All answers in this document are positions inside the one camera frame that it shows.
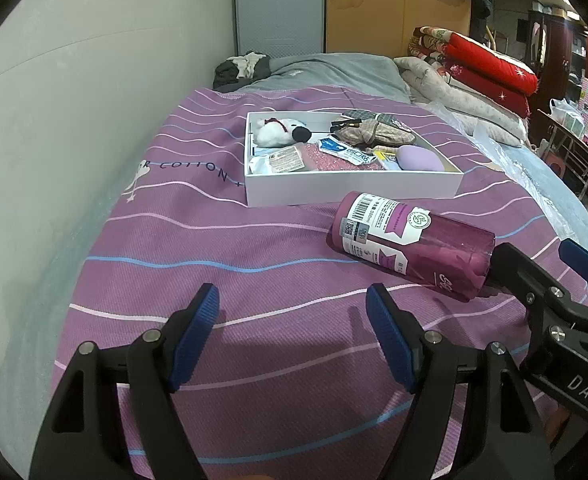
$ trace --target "black plush nose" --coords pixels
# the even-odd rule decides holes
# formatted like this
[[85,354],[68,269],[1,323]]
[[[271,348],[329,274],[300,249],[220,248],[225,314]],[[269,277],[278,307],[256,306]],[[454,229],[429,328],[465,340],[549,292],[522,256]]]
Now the black plush nose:
[[308,142],[312,138],[312,132],[302,126],[297,126],[292,131],[292,139],[295,142]]

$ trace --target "blue gripper pad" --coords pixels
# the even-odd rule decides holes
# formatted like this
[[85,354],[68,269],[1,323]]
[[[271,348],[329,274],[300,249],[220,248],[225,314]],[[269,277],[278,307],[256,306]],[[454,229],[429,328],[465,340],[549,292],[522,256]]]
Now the blue gripper pad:
[[588,251],[571,238],[566,238],[558,246],[561,261],[573,269],[588,283]]
[[388,362],[392,377],[408,392],[413,393],[417,380],[412,366],[412,351],[373,285],[365,294],[365,311]]
[[174,367],[168,378],[173,391],[192,378],[196,363],[218,317],[218,288],[211,286],[174,350]]

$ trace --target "open box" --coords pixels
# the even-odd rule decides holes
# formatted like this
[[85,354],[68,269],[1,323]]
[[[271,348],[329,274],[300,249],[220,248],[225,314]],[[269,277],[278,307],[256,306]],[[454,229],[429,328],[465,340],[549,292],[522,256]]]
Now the open box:
[[414,132],[416,145],[436,153],[445,171],[297,171],[252,174],[249,161],[257,146],[252,134],[260,119],[294,119],[312,131],[309,142],[327,137],[338,112],[250,112],[245,125],[245,191],[250,207],[340,202],[351,191],[392,199],[452,198],[463,179],[462,171],[439,150]]

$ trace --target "folded quilt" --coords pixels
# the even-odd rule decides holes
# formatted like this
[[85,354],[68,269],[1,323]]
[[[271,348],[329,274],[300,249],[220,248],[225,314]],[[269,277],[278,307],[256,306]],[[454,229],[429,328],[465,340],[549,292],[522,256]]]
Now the folded quilt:
[[527,65],[467,36],[436,27],[416,28],[414,36],[421,46],[436,50],[507,88],[529,96],[538,87],[538,79]]
[[[410,99],[413,105],[420,106],[421,108],[438,115],[438,113],[434,111],[433,108],[427,106],[432,101],[421,94],[416,88],[412,88],[411,86]],[[484,119],[479,119],[478,117],[472,117],[471,115],[464,114],[463,112],[457,112],[456,110],[451,110],[450,108],[447,108],[447,110],[449,110],[450,113],[456,119],[458,119],[460,124],[463,126],[463,131],[461,133],[465,133],[468,136],[473,137],[477,124],[481,123],[485,127],[485,131],[487,132],[487,135],[490,137],[490,139],[493,139],[496,142],[507,144],[508,146],[514,146],[515,148],[521,148],[523,146],[522,140],[517,139],[517,137],[514,137],[511,133],[506,131],[504,128],[501,128],[498,124],[485,121]]]
[[510,90],[498,83],[483,77],[473,70],[452,62],[443,54],[429,51],[418,43],[418,38],[413,36],[407,48],[410,56],[424,60],[436,70],[445,82],[461,90],[476,93],[491,99],[504,110],[509,110],[522,119],[530,116],[530,105],[525,95]]
[[397,57],[394,62],[404,70],[401,73],[404,81],[430,101],[438,101],[451,110],[490,121],[517,139],[527,141],[527,131],[519,118],[516,118],[519,119],[517,121],[513,114],[508,115],[473,94],[452,88],[423,60],[416,57]]

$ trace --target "white plush dog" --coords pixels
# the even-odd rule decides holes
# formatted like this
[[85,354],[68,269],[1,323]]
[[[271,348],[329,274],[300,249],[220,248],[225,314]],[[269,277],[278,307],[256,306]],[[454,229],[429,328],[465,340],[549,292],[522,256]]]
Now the white plush dog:
[[297,142],[308,142],[312,133],[294,119],[259,119],[254,143],[259,148],[283,148]]

